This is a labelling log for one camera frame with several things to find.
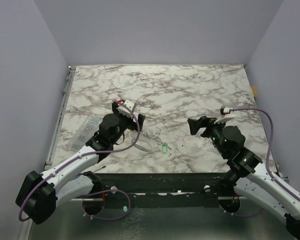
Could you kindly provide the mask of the wire keyring with keys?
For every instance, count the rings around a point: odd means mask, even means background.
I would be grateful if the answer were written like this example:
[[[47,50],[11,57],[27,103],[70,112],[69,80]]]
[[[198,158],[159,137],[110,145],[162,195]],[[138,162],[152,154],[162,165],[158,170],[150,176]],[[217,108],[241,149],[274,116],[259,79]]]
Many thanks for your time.
[[[150,134],[142,130],[133,147],[146,153],[152,153],[163,145],[166,145],[166,143],[162,141],[158,134]]]

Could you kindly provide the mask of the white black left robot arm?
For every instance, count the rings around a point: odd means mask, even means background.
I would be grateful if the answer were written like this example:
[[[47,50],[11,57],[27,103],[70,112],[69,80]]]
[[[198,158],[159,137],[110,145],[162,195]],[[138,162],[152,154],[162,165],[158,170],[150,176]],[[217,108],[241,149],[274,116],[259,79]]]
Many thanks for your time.
[[[108,155],[132,148],[137,142],[115,149],[126,130],[140,134],[145,116],[135,115],[136,103],[118,100],[112,103],[112,113],[105,115],[93,136],[70,158],[44,170],[29,172],[20,187],[15,203],[19,207],[18,220],[45,222],[63,202],[87,195],[96,197],[101,190],[98,182],[84,171],[98,164]]]

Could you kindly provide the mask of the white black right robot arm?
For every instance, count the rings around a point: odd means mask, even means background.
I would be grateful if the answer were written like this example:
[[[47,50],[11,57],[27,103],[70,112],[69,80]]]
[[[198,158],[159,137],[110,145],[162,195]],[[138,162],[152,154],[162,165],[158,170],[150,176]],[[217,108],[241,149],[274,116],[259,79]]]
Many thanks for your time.
[[[209,138],[230,167],[223,176],[219,189],[230,196],[243,196],[285,224],[286,230],[300,240],[300,192],[269,169],[254,152],[244,146],[246,138],[237,126],[227,125],[230,118],[187,120],[190,134],[203,128],[203,138]]]

